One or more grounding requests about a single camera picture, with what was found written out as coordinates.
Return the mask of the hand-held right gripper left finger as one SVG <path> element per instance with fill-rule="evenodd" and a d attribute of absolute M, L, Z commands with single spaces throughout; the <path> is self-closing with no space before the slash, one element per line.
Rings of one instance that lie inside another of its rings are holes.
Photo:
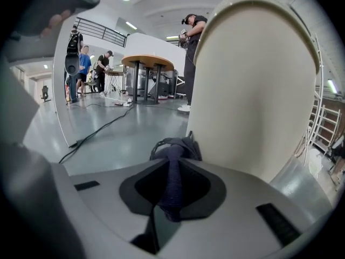
<path fill-rule="evenodd" d="M 132 213 L 120 197 L 122 182 L 149 167 L 164 164 L 154 160 L 106 172 L 74 175 L 73 185 L 97 181 L 99 185 L 75 193 L 78 211 L 78 229 L 86 245 L 89 258 L 170 258 L 163 251 L 151 254 L 131 243 L 145 232 L 149 217 Z"/>

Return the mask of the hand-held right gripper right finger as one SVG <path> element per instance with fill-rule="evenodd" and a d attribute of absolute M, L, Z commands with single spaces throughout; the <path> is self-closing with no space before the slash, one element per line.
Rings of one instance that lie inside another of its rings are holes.
<path fill-rule="evenodd" d="M 256 210 L 268 203 L 299 232 L 312 225 L 298 205 L 256 176 L 195 160 L 190 163 L 220 177 L 226 198 L 208 218 L 182 222 L 159 258 L 263 258 L 280 250 L 280 243 Z"/>

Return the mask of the person's left hand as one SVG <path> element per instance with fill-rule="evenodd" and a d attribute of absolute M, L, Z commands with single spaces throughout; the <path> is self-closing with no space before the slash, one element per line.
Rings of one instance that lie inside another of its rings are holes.
<path fill-rule="evenodd" d="M 46 35 L 48 35 L 53 28 L 58 26 L 59 24 L 62 24 L 64 20 L 68 19 L 71 16 L 71 11 L 70 10 L 65 10 L 61 14 L 56 14 L 51 17 L 48 26 L 46 26 L 41 34 L 40 37 L 43 38 Z"/>

